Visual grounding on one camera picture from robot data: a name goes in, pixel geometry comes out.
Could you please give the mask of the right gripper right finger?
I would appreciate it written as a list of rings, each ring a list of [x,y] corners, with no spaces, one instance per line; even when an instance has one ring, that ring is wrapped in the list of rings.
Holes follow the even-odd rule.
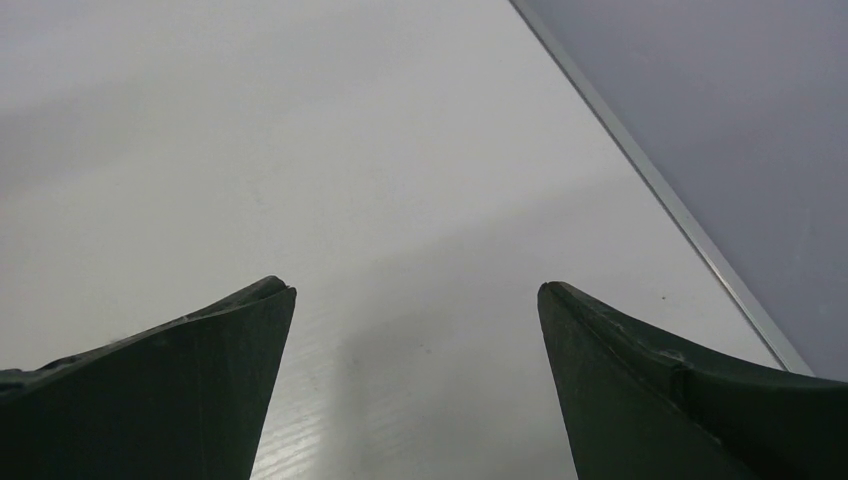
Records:
[[[582,479],[843,479],[847,386],[735,358],[564,282],[537,307]]]

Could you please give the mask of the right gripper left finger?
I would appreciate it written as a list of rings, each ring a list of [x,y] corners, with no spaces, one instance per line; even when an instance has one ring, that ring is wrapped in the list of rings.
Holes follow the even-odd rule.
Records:
[[[265,277],[201,310],[1,373],[5,479],[247,479],[297,292]]]

